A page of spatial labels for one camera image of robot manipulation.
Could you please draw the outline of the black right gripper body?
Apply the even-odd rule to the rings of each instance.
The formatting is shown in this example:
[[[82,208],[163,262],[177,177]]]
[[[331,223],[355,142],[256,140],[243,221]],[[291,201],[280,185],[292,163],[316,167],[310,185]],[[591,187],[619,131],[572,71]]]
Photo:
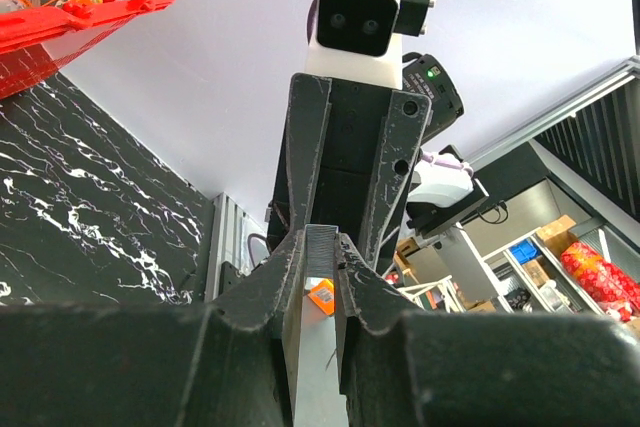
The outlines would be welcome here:
[[[309,224],[337,226],[340,232],[353,241],[362,256],[362,225],[376,147],[387,116],[391,92],[395,89],[334,78],[325,79],[332,82],[329,97],[331,112]],[[424,94],[418,95],[427,97],[430,101],[430,112],[421,147],[428,130],[435,123],[436,116],[431,99]],[[269,204],[271,214],[267,229],[267,245],[272,252],[287,246],[284,237],[289,227],[290,215],[285,147],[284,127],[274,192]],[[419,156],[419,149],[414,165]],[[412,170],[413,168],[385,231],[377,264],[374,267],[369,266],[378,273],[383,272],[392,260],[392,244],[399,237],[398,228],[407,202]]]

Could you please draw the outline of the aluminium frame rail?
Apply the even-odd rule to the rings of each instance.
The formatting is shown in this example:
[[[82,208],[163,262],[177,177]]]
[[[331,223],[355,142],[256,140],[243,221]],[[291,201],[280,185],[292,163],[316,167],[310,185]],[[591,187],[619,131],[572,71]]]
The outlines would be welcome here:
[[[215,197],[213,206],[205,302],[239,284],[268,255],[264,221],[253,218],[226,193]]]

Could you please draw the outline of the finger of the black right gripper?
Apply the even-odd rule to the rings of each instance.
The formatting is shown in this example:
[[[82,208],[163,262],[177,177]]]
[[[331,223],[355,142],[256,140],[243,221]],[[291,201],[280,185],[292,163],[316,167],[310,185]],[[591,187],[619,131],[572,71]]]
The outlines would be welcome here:
[[[310,223],[330,118],[330,79],[296,73],[291,79],[286,116],[286,176],[289,242]]]
[[[391,92],[362,225],[362,257],[370,267],[377,264],[385,231],[408,182],[429,112],[427,97]]]

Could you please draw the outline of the red plastic shopping basket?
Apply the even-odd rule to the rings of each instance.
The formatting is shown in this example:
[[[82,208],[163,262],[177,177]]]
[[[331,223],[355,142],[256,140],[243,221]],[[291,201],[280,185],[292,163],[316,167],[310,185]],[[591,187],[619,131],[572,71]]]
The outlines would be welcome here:
[[[175,0],[104,0],[1,16],[1,97],[31,88],[133,18]]]

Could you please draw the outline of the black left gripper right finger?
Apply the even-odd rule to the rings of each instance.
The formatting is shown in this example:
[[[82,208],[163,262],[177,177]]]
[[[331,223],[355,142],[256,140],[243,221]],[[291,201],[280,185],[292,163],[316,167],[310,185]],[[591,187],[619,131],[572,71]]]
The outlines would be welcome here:
[[[335,242],[339,389],[353,426],[635,426],[639,342],[587,314],[436,313]]]

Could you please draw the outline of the black marble pattern mat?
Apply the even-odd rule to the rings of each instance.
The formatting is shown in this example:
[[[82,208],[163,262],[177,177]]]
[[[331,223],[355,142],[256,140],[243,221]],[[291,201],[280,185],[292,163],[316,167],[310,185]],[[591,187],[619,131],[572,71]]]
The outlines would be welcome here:
[[[1,103],[1,302],[188,305],[212,202],[62,75]]]

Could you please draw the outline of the storage shelf with boxes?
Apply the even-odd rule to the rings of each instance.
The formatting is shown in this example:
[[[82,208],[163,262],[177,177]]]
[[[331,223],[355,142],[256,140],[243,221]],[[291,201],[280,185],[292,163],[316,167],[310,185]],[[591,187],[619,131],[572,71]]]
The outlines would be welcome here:
[[[394,255],[401,293],[425,310],[639,317],[639,285],[611,262],[606,234],[592,247],[563,216],[488,253],[461,224],[439,236],[412,235]]]

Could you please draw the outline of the small silver staple strip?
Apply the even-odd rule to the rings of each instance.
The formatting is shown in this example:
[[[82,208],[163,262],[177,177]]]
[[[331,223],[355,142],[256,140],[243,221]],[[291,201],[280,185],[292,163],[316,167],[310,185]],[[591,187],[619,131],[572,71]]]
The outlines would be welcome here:
[[[309,224],[305,227],[305,274],[309,278],[333,279],[336,239],[334,225]]]

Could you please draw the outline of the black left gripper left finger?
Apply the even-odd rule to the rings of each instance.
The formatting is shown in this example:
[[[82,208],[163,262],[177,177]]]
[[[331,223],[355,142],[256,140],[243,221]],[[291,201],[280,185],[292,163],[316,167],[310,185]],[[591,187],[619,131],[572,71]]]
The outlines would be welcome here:
[[[5,426],[290,426],[305,235],[210,303],[1,311]]]

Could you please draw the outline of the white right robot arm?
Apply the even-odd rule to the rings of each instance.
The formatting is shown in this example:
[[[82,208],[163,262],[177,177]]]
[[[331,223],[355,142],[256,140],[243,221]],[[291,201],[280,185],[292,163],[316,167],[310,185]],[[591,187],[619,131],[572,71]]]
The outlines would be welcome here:
[[[289,100],[266,243],[290,250],[300,233],[323,268],[335,228],[364,263],[382,272],[405,215],[438,236],[484,201],[471,168],[453,152],[426,153],[428,97],[354,81],[297,73]]]

